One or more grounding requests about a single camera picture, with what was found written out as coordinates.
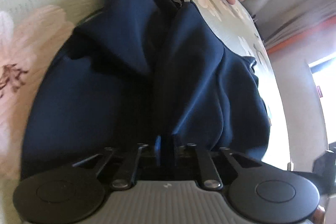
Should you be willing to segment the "navy blue hooded jacket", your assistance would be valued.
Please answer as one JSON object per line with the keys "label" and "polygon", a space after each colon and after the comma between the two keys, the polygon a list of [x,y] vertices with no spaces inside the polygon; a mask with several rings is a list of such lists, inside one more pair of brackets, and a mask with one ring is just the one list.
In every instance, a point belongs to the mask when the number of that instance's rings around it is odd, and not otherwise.
{"label": "navy blue hooded jacket", "polygon": [[172,135],[262,159],[270,124],[254,64],[222,43],[191,0],[105,0],[42,80],[21,178],[105,147],[168,146]]}

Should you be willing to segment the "grey window curtain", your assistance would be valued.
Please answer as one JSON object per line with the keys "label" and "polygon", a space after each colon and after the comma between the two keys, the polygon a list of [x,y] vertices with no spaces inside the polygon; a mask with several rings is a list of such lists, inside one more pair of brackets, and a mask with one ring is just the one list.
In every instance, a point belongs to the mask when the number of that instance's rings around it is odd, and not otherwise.
{"label": "grey window curtain", "polygon": [[305,0],[298,6],[258,25],[266,49],[271,49],[289,38],[335,16],[335,0]]}

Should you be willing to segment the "floral green quilted bedspread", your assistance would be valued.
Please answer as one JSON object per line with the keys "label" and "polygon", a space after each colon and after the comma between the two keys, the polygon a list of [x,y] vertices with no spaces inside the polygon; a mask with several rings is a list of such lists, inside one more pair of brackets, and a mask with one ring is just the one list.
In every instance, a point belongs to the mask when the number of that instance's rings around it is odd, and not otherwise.
{"label": "floral green quilted bedspread", "polygon": [[[280,92],[255,26],[256,10],[246,2],[193,0],[214,33],[234,52],[253,56],[259,93],[270,121],[263,161],[285,169],[290,162],[288,132]],[[74,26],[103,0],[1,0],[1,223],[20,223],[12,195],[26,120],[52,57]]]}

